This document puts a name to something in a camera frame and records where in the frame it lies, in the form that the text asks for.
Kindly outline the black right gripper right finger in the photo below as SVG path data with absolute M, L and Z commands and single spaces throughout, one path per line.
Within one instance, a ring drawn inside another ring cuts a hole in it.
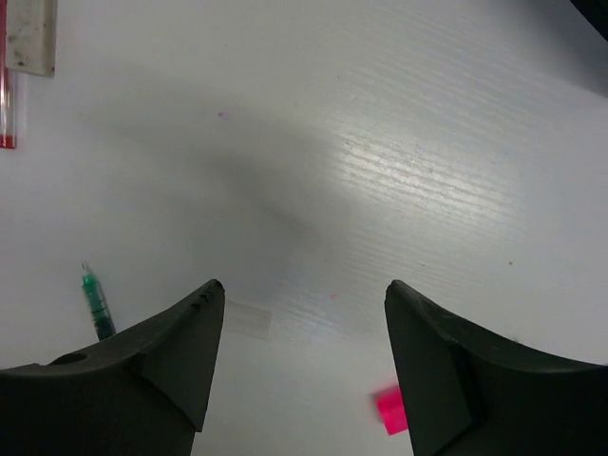
M 606 454 L 606 366 L 515 342 L 400 280 L 385 313 L 414 454 Z

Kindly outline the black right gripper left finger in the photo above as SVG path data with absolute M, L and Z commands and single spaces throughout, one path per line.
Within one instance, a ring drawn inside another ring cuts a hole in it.
M 212 279 L 169 309 L 47 365 L 1 372 L 4 455 L 188 455 L 224 317 Z

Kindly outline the red gel pen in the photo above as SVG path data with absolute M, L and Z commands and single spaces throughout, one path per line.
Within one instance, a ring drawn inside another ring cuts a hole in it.
M 16 80 L 6 64 L 6 40 L 1 38 L 1 147 L 3 149 L 14 149 L 17 144 L 16 127 L 16 104 L 15 104 Z

